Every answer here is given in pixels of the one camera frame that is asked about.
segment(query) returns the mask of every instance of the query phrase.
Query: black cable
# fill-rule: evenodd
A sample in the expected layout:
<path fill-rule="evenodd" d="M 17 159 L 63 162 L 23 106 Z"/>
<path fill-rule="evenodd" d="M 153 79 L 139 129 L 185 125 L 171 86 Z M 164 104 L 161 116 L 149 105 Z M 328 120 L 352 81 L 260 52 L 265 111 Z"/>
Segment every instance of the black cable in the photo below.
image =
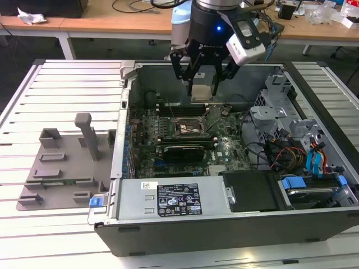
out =
<path fill-rule="evenodd" d="M 9 30 L 6 29 L 6 27 L 4 26 L 4 24 L 2 24 L 2 23 L 0 22 L 0 25 L 4 28 L 5 31 L 7 31 L 7 32 L 9 33 L 9 35 L 11 35 L 13 38 L 15 38 L 15 36 L 14 36 Z M 27 54 L 28 56 L 30 56 L 31 58 L 34 58 L 33 55 L 32 55 L 32 53 L 29 52 L 29 50 L 27 49 L 27 47 L 26 47 L 25 45 L 23 45 L 22 42 L 20 42 L 19 40 L 18 40 L 17 42 L 25 49 L 26 54 Z"/>
<path fill-rule="evenodd" d="M 352 73 L 352 75 L 350 76 L 350 78 L 348 79 L 346 85 L 348 86 L 349 82 L 352 80 L 352 78 L 354 78 L 354 75 L 359 71 L 359 67 L 357 67 L 357 69 L 354 70 L 354 72 Z"/>
<path fill-rule="evenodd" d="M 115 0 L 113 3 L 112 3 L 112 8 L 114 9 L 114 10 L 116 10 L 116 11 L 118 11 L 118 12 L 121 12 L 121 13 L 142 13 L 142 12 L 145 12 L 145 11 L 148 11 L 148 10 L 152 10 L 152 9 L 154 9 L 154 8 L 156 8 L 155 6 L 152 6 L 152 7 L 149 7 L 149 8 L 146 8 L 146 9 L 144 9 L 144 10 L 138 10 L 138 11 L 125 11 L 125 10 L 119 10 L 119 9 L 117 9 L 117 8 L 115 8 L 115 4 L 118 2 L 119 0 Z M 134 3 L 137 3 L 137 2 L 140 2 L 140 0 L 139 1 L 134 1 L 134 2 L 131 2 L 130 3 L 130 8 L 132 9 L 132 8 L 134 8 L 134 7 L 132 7 L 132 5 L 134 4 Z M 160 4 L 159 6 L 164 6 L 164 5 L 168 5 L 169 3 L 163 3 L 163 4 Z"/>
<path fill-rule="evenodd" d="M 229 98 L 233 97 L 233 96 L 239 96 L 240 98 L 242 98 L 248 105 L 251 105 L 253 104 L 253 102 L 250 102 L 247 98 L 245 98 L 243 95 L 241 94 L 231 94 L 230 96 L 228 96 L 225 101 L 224 101 L 224 104 L 227 105 L 227 101 Z"/>
<path fill-rule="evenodd" d="M 144 11 L 144 10 L 141 10 L 141 9 L 139 9 L 139 8 L 136 8 L 136 7 L 132 6 L 133 4 L 138 3 L 138 2 L 142 2 L 142 0 L 136 0 L 136 1 L 134 1 L 134 2 L 131 2 L 131 3 L 128 5 L 128 7 L 129 7 L 131 10 L 137 11 L 137 12 L 159 14 L 159 11 L 157 11 L 157 10 L 145 10 L 145 11 Z"/>
<path fill-rule="evenodd" d="M 178 6 L 180 6 L 181 4 L 183 4 L 183 3 L 187 2 L 187 1 L 189 1 L 189 0 L 182 0 L 182 1 L 175 0 L 175 1 L 173 1 L 174 4 L 168 4 L 168 3 L 166 3 L 166 4 L 156 4 L 154 2 L 154 0 L 150 0 L 150 3 L 151 3 L 151 5 L 153 7 L 159 8 L 161 10 L 167 10 L 169 8 L 178 7 Z"/>
<path fill-rule="evenodd" d="M 347 49 L 345 47 L 341 47 L 340 49 L 344 49 L 344 50 L 347 50 L 349 52 L 354 52 L 354 53 L 359 53 L 359 50 L 358 49 Z"/>
<path fill-rule="evenodd" d="M 250 148 L 247 147 L 248 145 L 250 145 L 250 144 L 252 144 L 252 143 L 256 143 L 256 142 L 252 142 L 252 143 L 249 143 L 249 144 L 246 145 L 245 142 L 244 142 L 244 140 L 243 140 L 243 138 L 242 138 L 242 127 L 243 127 L 243 124 L 244 124 L 244 122 L 245 122 L 246 117 L 249 115 L 249 111 L 250 111 L 250 110 L 248 110 L 248 111 L 246 112 L 246 114 L 243 116 L 243 118 L 242 118 L 242 120 L 241 120 L 240 130 L 239 130 L 239 131 L 240 131 L 240 139 L 241 139 L 241 142 L 242 142 L 242 144 L 244 145 L 244 147 L 245 147 L 250 153 L 252 153 L 252 154 L 256 155 L 257 157 L 259 157 L 259 158 L 265 160 L 266 163 L 268 164 L 269 162 L 268 162 L 268 160 L 267 160 L 265 157 L 259 155 L 257 152 L 255 152 L 254 150 L 252 150 L 252 149 L 250 149 Z"/>

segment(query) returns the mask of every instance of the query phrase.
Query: cable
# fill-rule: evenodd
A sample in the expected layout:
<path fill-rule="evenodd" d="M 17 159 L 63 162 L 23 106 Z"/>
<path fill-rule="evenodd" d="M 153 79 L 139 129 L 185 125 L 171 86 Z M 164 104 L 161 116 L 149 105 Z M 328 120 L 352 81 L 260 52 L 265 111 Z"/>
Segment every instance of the cable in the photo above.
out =
<path fill-rule="evenodd" d="M 134 7 L 134 6 L 132 6 L 133 4 L 138 3 L 138 2 L 142 2 L 142 0 L 136 0 L 136 1 L 132 2 L 132 3 L 130 3 L 130 4 L 128 5 L 128 7 L 129 7 L 131 10 L 137 11 L 137 12 L 159 14 L 159 11 L 157 11 L 157 10 L 145 10 L 145 11 L 144 11 L 144 10 L 140 10 L 140 9 L 138 9 L 138 8 L 136 8 L 136 7 Z"/>
<path fill-rule="evenodd" d="M 143 12 L 145 12 L 145 11 L 152 10 L 152 9 L 156 8 L 155 6 L 152 6 L 152 7 L 146 8 L 146 9 L 144 9 L 144 10 L 138 10 L 138 11 L 119 10 L 119 9 L 115 8 L 115 4 L 116 4 L 118 1 L 119 1 L 119 0 L 115 0 L 115 1 L 112 3 L 112 8 L 113 8 L 114 10 L 118 11 L 118 12 L 121 12 L 121 13 L 143 13 Z M 137 2 L 140 2 L 140 1 L 141 1 L 141 0 L 136 0 L 136 1 L 134 1 L 134 2 L 131 2 L 130 5 L 129 5 L 130 9 L 133 9 L 133 8 L 134 8 L 134 7 L 132 7 L 132 5 L 133 5 L 134 3 L 137 3 Z M 167 5 L 167 4 L 173 3 L 173 2 L 175 2 L 175 1 L 176 1 L 176 0 L 173 0 L 173 1 L 169 2 L 169 3 L 163 3 L 163 4 L 160 4 L 159 6 Z"/>
<path fill-rule="evenodd" d="M 15 38 L 15 36 L 14 36 L 9 30 L 6 29 L 6 27 L 4 26 L 4 24 L 2 24 L 2 23 L 0 22 L 0 25 L 4 28 L 5 31 L 8 32 L 9 35 L 11 35 L 13 38 Z M 31 58 L 34 58 L 33 55 L 32 55 L 32 53 L 29 52 L 29 50 L 27 49 L 27 47 L 26 47 L 25 45 L 23 45 L 22 42 L 20 42 L 19 40 L 18 40 L 17 42 L 25 49 L 26 54 L 27 54 L 28 56 L 30 56 Z"/>
<path fill-rule="evenodd" d="M 161 9 L 161 10 L 167 10 L 167 9 L 169 9 L 169 8 L 178 7 L 178 6 L 180 6 L 181 4 L 183 4 L 183 3 L 187 2 L 187 1 L 189 1 L 189 0 L 182 0 L 182 1 L 175 0 L 175 1 L 172 1 L 172 2 L 174 2 L 174 4 L 168 4 L 168 3 L 165 3 L 165 4 L 156 4 L 156 3 L 154 2 L 154 0 L 150 0 L 150 3 L 151 3 L 151 5 L 152 5 L 153 7 L 159 8 L 159 9 Z"/>
<path fill-rule="evenodd" d="M 224 104 L 227 105 L 227 101 L 229 98 L 233 97 L 233 96 L 239 96 L 240 98 L 242 98 L 248 105 L 251 105 L 253 104 L 253 102 L 250 102 L 247 98 L 245 98 L 243 95 L 241 94 L 231 94 L 230 96 L 228 96 L 225 101 L 224 101 Z"/>
<path fill-rule="evenodd" d="M 357 69 L 354 70 L 354 72 L 352 73 L 352 75 L 350 76 L 350 78 L 348 79 L 346 85 L 348 86 L 348 84 L 350 83 L 350 81 L 354 78 L 354 75 L 359 71 L 359 66 L 357 67 Z"/>

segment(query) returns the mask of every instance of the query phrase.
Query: metal slat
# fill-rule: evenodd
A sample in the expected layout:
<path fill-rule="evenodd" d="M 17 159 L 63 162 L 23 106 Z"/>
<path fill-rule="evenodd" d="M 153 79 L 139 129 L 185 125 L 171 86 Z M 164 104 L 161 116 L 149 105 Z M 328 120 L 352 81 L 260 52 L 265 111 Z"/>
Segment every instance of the metal slat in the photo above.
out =
<path fill-rule="evenodd" d="M 297 100 L 297 102 L 301 108 L 307 108 L 307 106 L 304 104 L 302 100 Z M 356 107 L 350 101 L 341 101 L 341 102 L 323 101 L 322 104 L 327 109 L 356 109 Z"/>
<path fill-rule="evenodd" d="M 96 68 L 105 68 L 105 69 L 109 69 L 109 68 L 120 68 L 121 67 L 121 63 L 113 63 L 113 62 L 58 62 L 58 63 L 49 63 L 46 62 L 43 64 L 42 69 L 44 68 L 58 68 L 58 69 L 63 69 L 63 68 L 91 68 L 91 69 L 96 69 Z"/>
<path fill-rule="evenodd" d="M 3 185 L 0 187 L 0 202 L 6 199 L 18 199 L 23 185 Z"/>
<path fill-rule="evenodd" d="M 354 146 L 359 146 L 359 136 L 348 136 Z"/>
<path fill-rule="evenodd" d="M 16 112 L 106 112 L 119 111 L 120 103 L 105 104 L 24 104 Z"/>
<path fill-rule="evenodd" d="M 299 73 L 302 76 L 326 76 L 326 73 L 322 69 L 299 69 Z"/>
<path fill-rule="evenodd" d="M 30 169 L 33 166 L 34 161 L 35 156 L 2 157 L 0 158 L 0 170 Z"/>
<path fill-rule="evenodd" d="M 35 81 L 120 81 L 118 75 L 38 75 Z"/>
<path fill-rule="evenodd" d="M 2 156 L 25 156 L 36 155 L 39 151 L 40 143 L 38 144 L 16 144 L 0 147 L 0 157 Z"/>
<path fill-rule="evenodd" d="M 359 126 L 357 127 L 357 129 L 343 127 L 342 130 L 348 137 L 349 136 L 359 136 Z"/>
<path fill-rule="evenodd" d="M 298 70 L 321 70 L 321 67 L 317 64 L 295 64 Z"/>
<path fill-rule="evenodd" d="M 89 224 L 45 226 L 32 228 L 9 228 L 0 230 L 0 238 L 11 238 L 20 236 L 44 236 L 78 233 L 95 233 L 94 228 Z"/>
<path fill-rule="evenodd" d="M 343 94 L 343 92 L 339 88 L 312 87 L 312 90 L 316 94 Z"/>
<path fill-rule="evenodd" d="M 117 75 L 118 68 L 102 68 L 102 69 L 83 69 L 83 68 L 69 68 L 69 69 L 50 69 L 42 68 L 40 75 Z"/>
<path fill-rule="evenodd" d="M 6 248 L 0 252 L 0 259 L 109 251 L 96 233 L 7 238 L 2 239 L 2 245 Z"/>
<path fill-rule="evenodd" d="M 30 170 L 0 171 L 0 184 L 3 183 L 24 183 Z"/>
<path fill-rule="evenodd" d="M 113 103 L 121 100 L 121 95 L 100 96 L 24 96 L 21 104 L 68 104 L 68 103 Z"/>
<path fill-rule="evenodd" d="M 37 216 L 51 216 L 51 215 L 88 215 L 88 208 L 69 208 L 69 209 L 51 209 L 51 210 L 32 210 L 32 211 L 18 211 L 16 210 L 17 201 L 2 201 L 0 202 L 0 218 L 14 218 L 14 217 L 37 217 Z M 105 213 L 104 208 L 99 208 L 96 212 Z"/>
<path fill-rule="evenodd" d="M 91 122 L 91 126 L 94 127 L 96 131 L 105 131 L 116 129 L 117 122 Z M 76 127 L 73 122 L 18 122 L 4 126 L 1 131 L 3 133 L 41 132 L 43 128 L 57 128 L 59 132 L 79 131 L 79 128 Z"/>
<path fill-rule="evenodd" d="M 306 81 L 332 81 L 328 76 L 303 76 Z"/>
<path fill-rule="evenodd" d="M 9 117 L 10 122 L 73 122 L 77 112 L 19 113 Z M 117 120 L 118 112 L 91 112 L 92 121 Z"/>
<path fill-rule="evenodd" d="M 61 89 L 29 89 L 26 96 L 30 95 L 119 95 L 122 88 L 61 88 Z"/>
<path fill-rule="evenodd" d="M 357 109 L 327 109 L 329 114 L 334 118 L 338 117 L 359 117 Z"/>
<path fill-rule="evenodd" d="M 307 81 L 310 87 L 338 88 L 333 81 Z"/>
<path fill-rule="evenodd" d="M 88 224 L 86 215 L 74 216 L 49 216 L 49 217 L 29 217 L 25 221 L 22 218 L 18 219 L 0 219 L 0 227 L 2 229 L 8 228 L 31 228 L 40 226 L 58 226 L 58 225 L 76 225 Z"/>
<path fill-rule="evenodd" d="M 359 126 L 359 118 L 336 118 L 336 117 L 334 117 L 334 120 L 340 126 L 340 128 Z"/>
<path fill-rule="evenodd" d="M 348 101 L 348 98 L 344 94 L 343 95 L 317 94 L 316 96 L 322 102 L 323 101 Z"/>
<path fill-rule="evenodd" d="M 31 88 L 116 88 L 119 81 L 37 81 Z"/>

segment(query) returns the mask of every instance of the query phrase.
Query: blue latch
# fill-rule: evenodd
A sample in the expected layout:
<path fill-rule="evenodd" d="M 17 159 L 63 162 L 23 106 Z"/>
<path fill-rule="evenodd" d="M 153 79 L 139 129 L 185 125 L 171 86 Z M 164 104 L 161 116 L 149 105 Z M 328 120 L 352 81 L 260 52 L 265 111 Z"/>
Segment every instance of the blue latch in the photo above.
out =
<path fill-rule="evenodd" d="M 340 186 L 344 186 L 344 185 L 348 184 L 348 182 L 347 182 L 346 178 L 344 177 L 344 175 L 338 176 L 338 182 L 339 182 Z"/>
<path fill-rule="evenodd" d="M 100 197 L 91 198 L 89 202 L 89 207 L 90 208 L 103 207 L 103 198 Z"/>
<path fill-rule="evenodd" d="M 319 178 L 322 178 L 323 174 L 319 170 L 320 162 L 321 162 L 321 155 L 316 154 L 314 159 L 314 165 L 313 165 L 313 175 L 317 175 Z"/>
<path fill-rule="evenodd" d="M 284 189 L 299 189 L 306 188 L 303 177 L 286 177 L 282 179 Z"/>

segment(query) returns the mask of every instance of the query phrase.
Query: wooden table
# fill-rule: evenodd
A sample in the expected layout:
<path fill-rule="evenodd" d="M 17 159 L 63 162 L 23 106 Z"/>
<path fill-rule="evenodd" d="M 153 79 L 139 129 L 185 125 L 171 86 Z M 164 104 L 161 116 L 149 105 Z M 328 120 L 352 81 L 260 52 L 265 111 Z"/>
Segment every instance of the wooden table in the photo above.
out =
<path fill-rule="evenodd" d="M 128 4 L 133 0 L 121 0 L 120 10 L 131 11 Z M 1 17 L 0 22 L 13 35 L 54 36 L 60 40 L 66 59 L 76 59 L 70 38 L 117 38 L 117 39 L 171 39 L 172 10 L 153 13 L 120 13 L 112 8 L 113 0 L 89 0 L 82 18 L 48 18 L 48 22 L 29 26 L 17 17 Z M 147 3 L 135 4 L 137 8 L 149 8 Z M 267 9 L 274 21 L 283 24 L 279 42 L 282 44 L 332 45 L 359 47 L 359 31 L 349 30 L 340 23 L 310 25 L 303 16 L 293 16 L 290 21 L 278 19 L 274 7 Z M 0 35 L 8 35 L 1 29 Z"/>

